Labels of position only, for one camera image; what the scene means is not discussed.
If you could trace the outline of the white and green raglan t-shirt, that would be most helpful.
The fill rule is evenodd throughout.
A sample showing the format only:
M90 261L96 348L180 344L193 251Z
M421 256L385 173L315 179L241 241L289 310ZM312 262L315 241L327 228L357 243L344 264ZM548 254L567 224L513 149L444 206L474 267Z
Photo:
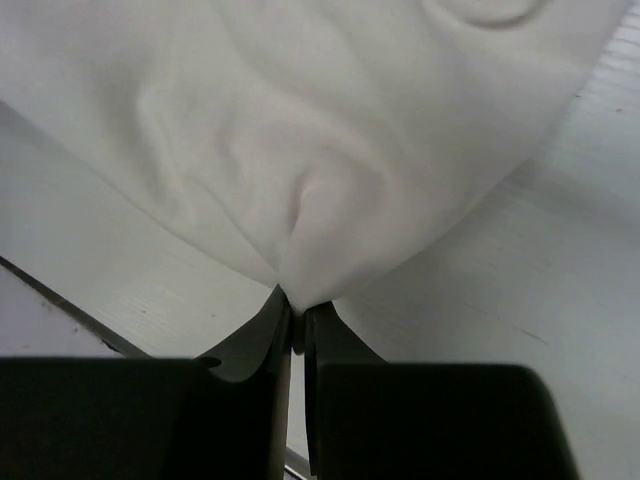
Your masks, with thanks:
M530 157L626 1L5 1L1 100L298 309Z

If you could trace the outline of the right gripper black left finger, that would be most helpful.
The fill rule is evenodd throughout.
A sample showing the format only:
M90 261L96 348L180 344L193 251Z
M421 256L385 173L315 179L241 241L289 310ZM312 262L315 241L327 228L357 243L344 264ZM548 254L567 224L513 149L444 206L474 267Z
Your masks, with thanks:
M275 290L196 359L3 359L2 477L282 478L290 317Z

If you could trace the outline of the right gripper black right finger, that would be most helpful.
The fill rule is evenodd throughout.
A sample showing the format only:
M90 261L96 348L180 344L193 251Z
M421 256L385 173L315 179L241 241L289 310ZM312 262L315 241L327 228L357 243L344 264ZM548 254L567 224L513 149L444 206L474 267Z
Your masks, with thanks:
M319 479L575 479L552 396L520 365L391 363L326 303L304 316Z

